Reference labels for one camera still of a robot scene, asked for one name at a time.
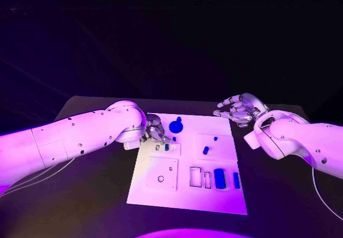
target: robotic arm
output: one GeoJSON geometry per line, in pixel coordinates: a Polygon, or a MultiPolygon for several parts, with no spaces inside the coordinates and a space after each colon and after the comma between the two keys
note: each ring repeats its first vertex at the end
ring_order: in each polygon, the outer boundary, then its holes
{"type": "Polygon", "coordinates": [[[124,149],[147,139],[171,143],[157,115],[144,115],[131,101],[114,103],[47,125],[0,136],[0,194],[29,174],[105,147],[112,141],[124,149]]]}
{"type": "Polygon", "coordinates": [[[314,169],[343,179],[343,127],[327,123],[310,124],[298,115],[271,111],[249,93],[228,98],[217,107],[230,105],[230,112],[215,110],[213,115],[246,127],[255,120],[253,131],[245,136],[252,149],[262,147],[277,160],[300,156],[314,169]]]}

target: white cable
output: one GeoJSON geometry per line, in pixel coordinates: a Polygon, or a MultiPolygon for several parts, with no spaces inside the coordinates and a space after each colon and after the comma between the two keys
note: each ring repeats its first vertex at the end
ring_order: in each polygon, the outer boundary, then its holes
{"type": "Polygon", "coordinates": [[[8,192],[10,190],[13,190],[16,187],[21,186],[24,183],[30,182],[32,180],[34,180],[40,175],[43,175],[50,169],[55,168],[55,166],[52,166],[49,169],[46,169],[37,176],[34,176],[33,178],[30,178],[29,180],[26,180],[24,182],[21,182],[20,184],[17,184],[14,187],[8,187],[8,189],[6,190],[6,192],[8,192]]]}
{"type": "MultiPolygon", "coordinates": [[[[46,177],[44,179],[42,179],[40,181],[37,181],[37,182],[34,182],[34,183],[26,185],[24,187],[29,187],[29,186],[34,185],[36,183],[42,182],[43,180],[46,180],[47,178],[50,178],[50,177],[69,165],[69,163],[68,163],[50,176],[47,176],[47,177],[46,177]]],[[[20,187],[20,188],[17,188],[17,189],[8,191],[8,192],[4,192],[4,194],[0,196],[0,198],[1,198],[3,196],[6,196],[7,194],[10,194],[11,192],[20,190],[20,189],[24,188],[24,187],[20,187]]]]}
{"type": "Polygon", "coordinates": [[[343,218],[336,214],[336,212],[331,210],[331,208],[328,207],[328,205],[326,204],[326,202],[324,202],[324,200],[323,200],[323,198],[321,198],[321,196],[320,196],[320,192],[318,192],[318,190],[317,190],[317,185],[315,185],[315,180],[314,180],[314,168],[313,168],[313,184],[314,184],[314,189],[315,189],[315,192],[317,192],[317,195],[318,195],[318,197],[320,197],[320,200],[321,200],[321,202],[323,202],[323,204],[326,205],[326,207],[327,207],[327,209],[331,211],[331,213],[343,220],[343,218]]]}

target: dark table surface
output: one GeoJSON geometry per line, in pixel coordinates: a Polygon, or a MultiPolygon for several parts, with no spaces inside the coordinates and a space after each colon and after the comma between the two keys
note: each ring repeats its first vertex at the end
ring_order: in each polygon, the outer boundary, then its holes
{"type": "MultiPolygon", "coordinates": [[[[105,109],[119,100],[127,99],[75,96],[56,120],[105,109]]],[[[128,100],[137,102],[145,113],[200,116],[212,116],[217,104],[128,100]]],[[[307,119],[300,106],[268,106],[307,119]]],[[[177,228],[228,231],[252,237],[343,237],[341,221],[315,194],[310,165],[297,156],[275,160],[261,148],[249,148],[243,136],[252,123],[240,129],[230,122],[230,127],[248,216],[127,204],[138,149],[125,151],[122,144],[114,142],[78,157],[47,180],[0,199],[0,237],[132,238],[177,228]]]]}

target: blue block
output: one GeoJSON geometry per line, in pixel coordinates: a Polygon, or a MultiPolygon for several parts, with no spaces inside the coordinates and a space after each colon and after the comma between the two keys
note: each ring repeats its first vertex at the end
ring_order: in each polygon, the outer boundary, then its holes
{"type": "Polygon", "coordinates": [[[215,169],[215,181],[216,181],[216,188],[217,189],[226,188],[225,176],[223,176],[223,170],[222,169],[215,169]]]}
{"type": "Polygon", "coordinates": [[[233,182],[235,182],[235,188],[239,189],[239,188],[240,188],[240,185],[239,185],[238,173],[233,173],[233,182]]]}

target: white board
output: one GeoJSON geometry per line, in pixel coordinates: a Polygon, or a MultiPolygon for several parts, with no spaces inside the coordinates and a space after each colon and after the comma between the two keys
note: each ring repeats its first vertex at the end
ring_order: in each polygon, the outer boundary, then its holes
{"type": "Polygon", "coordinates": [[[176,137],[176,144],[166,151],[164,145],[151,140],[141,143],[127,203],[246,215],[242,183],[236,188],[233,181],[239,169],[228,119],[154,114],[161,118],[167,137],[176,137]],[[177,117],[183,130],[171,133],[168,125],[177,117]],[[200,168],[200,187],[190,186],[190,167],[200,168]],[[215,169],[223,169],[225,189],[216,188],[215,169]]]}

